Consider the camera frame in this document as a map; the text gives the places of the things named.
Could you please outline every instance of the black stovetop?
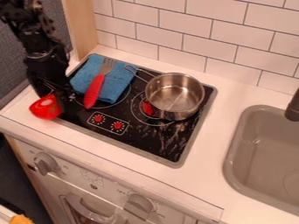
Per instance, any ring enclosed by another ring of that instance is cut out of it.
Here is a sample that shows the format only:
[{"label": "black stovetop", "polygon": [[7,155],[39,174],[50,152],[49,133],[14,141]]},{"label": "black stovetop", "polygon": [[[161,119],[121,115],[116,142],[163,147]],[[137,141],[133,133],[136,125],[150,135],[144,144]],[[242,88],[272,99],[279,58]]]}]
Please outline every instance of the black stovetop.
[{"label": "black stovetop", "polygon": [[[83,65],[84,63],[72,73],[70,78],[74,77]],[[145,71],[154,75],[160,74],[150,70]],[[150,79],[144,71],[138,71],[136,75],[145,80]],[[73,113],[62,114],[60,118],[108,137],[108,139],[121,142],[124,149],[127,149],[128,146],[137,153],[138,151],[148,152],[138,154],[147,155],[152,159],[159,157],[177,163],[186,148],[191,148],[192,132],[194,130],[198,132],[196,129],[198,120],[204,110],[206,114],[206,110],[209,108],[206,107],[206,104],[212,101],[210,98],[213,98],[211,95],[215,94],[215,89],[204,85],[205,99],[201,103],[198,113],[187,120],[170,122],[143,113],[142,102],[145,99],[143,92],[145,86],[145,82],[134,78],[115,104],[109,105],[97,101],[89,110],[82,106],[83,96],[77,96],[71,104]]]}]

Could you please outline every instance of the oven handle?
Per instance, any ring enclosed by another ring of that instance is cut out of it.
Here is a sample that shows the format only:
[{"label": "oven handle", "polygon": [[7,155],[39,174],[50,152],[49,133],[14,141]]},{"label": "oven handle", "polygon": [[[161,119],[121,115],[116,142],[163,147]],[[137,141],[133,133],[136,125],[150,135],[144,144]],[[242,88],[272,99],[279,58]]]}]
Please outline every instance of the oven handle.
[{"label": "oven handle", "polygon": [[82,206],[81,204],[82,198],[72,194],[68,193],[66,196],[66,201],[69,204],[69,206],[74,209],[78,214],[83,216],[84,218],[93,221],[94,223],[99,224],[116,224],[118,223],[118,215],[113,214],[110,217],[106,217],[103,215],[100,215],[98,213],[94,213],[87,209],[86,207]]}]

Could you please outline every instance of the sink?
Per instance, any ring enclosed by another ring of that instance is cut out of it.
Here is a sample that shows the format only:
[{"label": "sink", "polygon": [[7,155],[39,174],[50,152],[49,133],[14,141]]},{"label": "sink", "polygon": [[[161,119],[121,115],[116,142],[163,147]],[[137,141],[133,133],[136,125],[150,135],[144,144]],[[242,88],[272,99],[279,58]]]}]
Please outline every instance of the sink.
[{"label": "sink", "polygon": [[223,166],[237,192],[299,216],[299,122],[264,105],[241,115]]}]

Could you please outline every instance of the stovetop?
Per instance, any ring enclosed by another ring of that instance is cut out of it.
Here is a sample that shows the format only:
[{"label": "stovetop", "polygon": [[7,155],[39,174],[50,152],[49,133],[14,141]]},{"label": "stovetop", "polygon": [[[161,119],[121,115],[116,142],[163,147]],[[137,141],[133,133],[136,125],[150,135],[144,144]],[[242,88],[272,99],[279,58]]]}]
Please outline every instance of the stovetop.
[{"label": "stovetop", "polygon": [[[85,62],[69,76],[70,79],[84,64]],[[136,75],[150,80],[147,73],[155,76],[160,74],[143,68]],[[216,95],[216,90],[204,85],[205,99],[198,113],[186,120],[172,122],[143,112],[145,86],[144,81],[134,78],[115,104],[97,101],[89,110],[83,107],[83,95],[79,95],[70,105],[72,113],[62,114],[59,118],[67,121],[65,125],[75,124],[77,128],[80,127],[80,131],[98,137],[100,140],[162,164],[178,167],[183,164],[190,151]]]}]

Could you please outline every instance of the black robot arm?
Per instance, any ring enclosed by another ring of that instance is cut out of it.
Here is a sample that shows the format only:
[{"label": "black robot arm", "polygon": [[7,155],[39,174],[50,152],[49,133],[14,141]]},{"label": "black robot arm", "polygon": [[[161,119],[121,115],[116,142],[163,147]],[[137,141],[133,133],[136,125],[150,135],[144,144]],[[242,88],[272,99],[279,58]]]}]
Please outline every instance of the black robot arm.
[{"label": "black robot arm", "polygon": [[62,112],[75,94],[66,77],[68,54],[54,37],[53,21],[39,0],[0,0],[0,19],[13,31],[26,51],[27,78],[39,97],[53,92]]}]

